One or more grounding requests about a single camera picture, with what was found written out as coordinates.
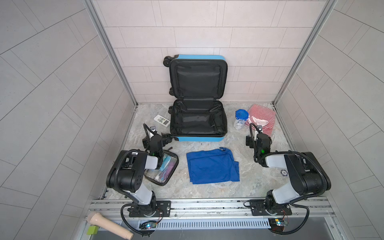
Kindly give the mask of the red white striped garment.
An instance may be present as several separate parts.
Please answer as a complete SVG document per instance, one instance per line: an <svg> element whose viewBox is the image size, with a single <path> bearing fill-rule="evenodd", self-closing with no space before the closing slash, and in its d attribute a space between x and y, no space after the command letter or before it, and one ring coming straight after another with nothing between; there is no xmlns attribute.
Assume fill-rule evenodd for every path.
<svg viewBox="0 0 384 240"><path fill-rule="evenodd" d="M270 137L275 125L276 113L267 107L256 104L251 106L248 113L249 118L246 120L245 125L249 126L250 123L261 125L263 133Z"/></svg>

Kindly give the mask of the clear toiletry pouch black trim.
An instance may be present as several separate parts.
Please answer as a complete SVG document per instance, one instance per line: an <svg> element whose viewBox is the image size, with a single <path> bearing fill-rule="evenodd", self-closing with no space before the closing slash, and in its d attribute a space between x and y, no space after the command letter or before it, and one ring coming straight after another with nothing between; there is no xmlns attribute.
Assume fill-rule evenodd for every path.
<svg viewBox="0 0 384 240"><path fill-rule="evenodd" d="M158 185L165 186L170 180L179 164L179 157L169 151L164 151L162 165L157 170L145 170L144 176L150 182Z"/></svg>

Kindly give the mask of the clear jar with blue lid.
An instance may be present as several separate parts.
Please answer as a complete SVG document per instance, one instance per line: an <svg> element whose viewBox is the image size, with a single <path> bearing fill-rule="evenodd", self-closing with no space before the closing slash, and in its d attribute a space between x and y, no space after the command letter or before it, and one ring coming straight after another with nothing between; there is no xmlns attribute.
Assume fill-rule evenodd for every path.
<svg viewBox="0 0 384 240"><path fill-rule="evenodd" d="M236 110L235 112L235 122L234 122L234 128L236 130L240 130L245 126L245 123L247 122L249 118L249 113L244 109Z"/></svg>

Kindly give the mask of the blue shirt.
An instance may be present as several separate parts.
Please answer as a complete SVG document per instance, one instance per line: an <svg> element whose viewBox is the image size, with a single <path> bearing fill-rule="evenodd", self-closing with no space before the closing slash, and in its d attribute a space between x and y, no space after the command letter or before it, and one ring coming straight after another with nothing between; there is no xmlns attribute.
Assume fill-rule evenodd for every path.
<svg viewBox="0 0 384 240"><path fill-rule="evenodd" d="M239 163L227 148L187 153L190 182L194 185L239 182Z"/></svg>

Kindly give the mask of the blue suitcase with black lining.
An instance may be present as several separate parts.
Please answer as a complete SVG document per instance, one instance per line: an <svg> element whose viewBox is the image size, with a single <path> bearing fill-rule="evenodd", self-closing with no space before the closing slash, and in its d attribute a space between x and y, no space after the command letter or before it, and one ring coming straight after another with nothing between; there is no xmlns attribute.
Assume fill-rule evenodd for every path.
<svg viewBox="0 0 384 240"><path fill-rule="evenodd" d="M228 132L228 120L220 99L228 75L220 55L175 55L163 60L169 69L170 134L179 142L220 142Z"/></svg>

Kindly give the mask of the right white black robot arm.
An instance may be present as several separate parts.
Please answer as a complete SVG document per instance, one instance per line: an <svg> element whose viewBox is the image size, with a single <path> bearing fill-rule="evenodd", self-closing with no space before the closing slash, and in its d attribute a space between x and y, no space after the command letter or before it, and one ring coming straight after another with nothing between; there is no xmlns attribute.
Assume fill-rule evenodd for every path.
<svg viewBox="0 0 384 240"><path fill-rule="evenodd" d="M276 168L289 182L270 190L264 200L250 200L246 205L253 216L290 215L290 207L301 200L322 195L331 189L331 180L311 152L271 152L272 139L262 126L250 124L246 145L254 150L254 162L264 168Z"/></svg>

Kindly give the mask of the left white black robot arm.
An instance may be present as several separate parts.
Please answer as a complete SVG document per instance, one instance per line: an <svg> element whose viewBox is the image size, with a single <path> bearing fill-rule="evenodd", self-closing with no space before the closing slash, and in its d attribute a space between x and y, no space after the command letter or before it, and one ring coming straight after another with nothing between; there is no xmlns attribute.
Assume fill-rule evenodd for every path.
<svg viewBox="0 0 384 240"><path fill-rule="evenodd" d="M147 170L165 170L168 164L163 147L173 136L158 134L146 124L143 127L145 149L122 150L107 175L106 186L133 201L130 215L151 217L157 212L156 195L143 185L143 179Z"/></svg>

